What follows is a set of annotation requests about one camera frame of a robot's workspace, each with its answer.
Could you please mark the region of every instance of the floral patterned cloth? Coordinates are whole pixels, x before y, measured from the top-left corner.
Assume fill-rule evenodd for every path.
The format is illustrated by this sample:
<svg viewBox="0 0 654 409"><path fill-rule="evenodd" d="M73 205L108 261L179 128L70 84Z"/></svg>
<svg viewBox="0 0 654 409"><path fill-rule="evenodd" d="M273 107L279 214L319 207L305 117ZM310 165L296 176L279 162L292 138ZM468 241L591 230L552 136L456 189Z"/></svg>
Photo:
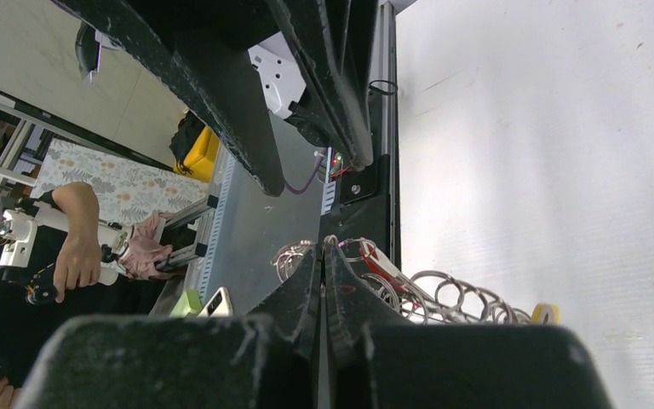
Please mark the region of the floral patterned cloth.
<svg viewBox="0 0 654 409"><path fill-rule="evenodd" d="M176 213L207 195L209 184L128 159L51 142L32 197L73 181L89 183L99 198L99 218L136 224L155 211Z"/></svg>

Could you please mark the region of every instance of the person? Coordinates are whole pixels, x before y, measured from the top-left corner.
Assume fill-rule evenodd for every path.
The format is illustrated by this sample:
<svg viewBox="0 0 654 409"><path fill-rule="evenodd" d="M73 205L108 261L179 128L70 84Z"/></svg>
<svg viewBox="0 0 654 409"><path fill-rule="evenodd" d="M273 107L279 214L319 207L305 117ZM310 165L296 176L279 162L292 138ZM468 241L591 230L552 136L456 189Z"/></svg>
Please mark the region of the person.
<svg viewBox="0 0 654 409"><path fill-rule="evenodd" d="M122 275L114 285L97 284L99 202L89 184L70 183L40 200L66 214L69 232L39 227L28 270L36 273L55 262L58 295L55 303L31 305L26 290L0 274L0 358L11 367L8 380L0 381L0 407L10 407L41 347L67 320L85 314L148 314L164 286Z"/></svg>

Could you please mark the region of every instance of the beige floor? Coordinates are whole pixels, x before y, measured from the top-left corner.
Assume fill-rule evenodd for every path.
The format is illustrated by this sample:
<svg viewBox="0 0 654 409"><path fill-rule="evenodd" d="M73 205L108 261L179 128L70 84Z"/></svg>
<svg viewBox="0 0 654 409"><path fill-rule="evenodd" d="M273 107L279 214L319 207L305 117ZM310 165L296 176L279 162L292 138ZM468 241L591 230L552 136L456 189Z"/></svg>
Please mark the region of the beige floor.
<svg viewBox="0 0 654 409"><path fill-rule="evenodd" d="M78 27L49 0L0 0L0 90L171 164L183 104L123 51L106 50L86 84L74 54Z"/></svg>

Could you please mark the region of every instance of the gray panel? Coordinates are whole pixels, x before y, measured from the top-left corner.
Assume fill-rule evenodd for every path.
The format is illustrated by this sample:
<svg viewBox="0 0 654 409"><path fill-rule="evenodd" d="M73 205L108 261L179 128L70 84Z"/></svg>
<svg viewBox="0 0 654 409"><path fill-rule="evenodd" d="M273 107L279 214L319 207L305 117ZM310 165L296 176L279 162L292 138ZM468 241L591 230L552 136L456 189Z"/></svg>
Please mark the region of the gray panel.
<svg viewBox="0 0 654 409"><path fill-rule="evenodd" d="M616 407L654 408L654 2L397 21L404 272L554 302Z"/></svg>
<svg viewBox="0 0 654 409"><path fill-rule="evenodd" d="M297 130L270 115L284 177L301 187L314 166L315 148ZM270 260L283 245L317 240L322 183L302 195L266 196L241 166L235 167L227 197L207 297L225 286L235 314L244 314L279 286Z"/></svg>

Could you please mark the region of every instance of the green object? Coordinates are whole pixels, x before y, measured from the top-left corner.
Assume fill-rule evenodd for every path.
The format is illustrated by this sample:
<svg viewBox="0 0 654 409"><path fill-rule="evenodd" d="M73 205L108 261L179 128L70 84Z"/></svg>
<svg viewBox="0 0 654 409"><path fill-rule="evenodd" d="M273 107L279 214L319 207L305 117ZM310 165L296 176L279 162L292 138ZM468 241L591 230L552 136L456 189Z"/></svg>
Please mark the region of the green object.
<svg viewBox="0 0 654 409"><path fill-rule="evenodd" d="M188 315L199 314L202 310L202 301L199 299L199 294L196 290L184 290L179 297L179 301L169 313L169 317L186 317Z"/></svg>

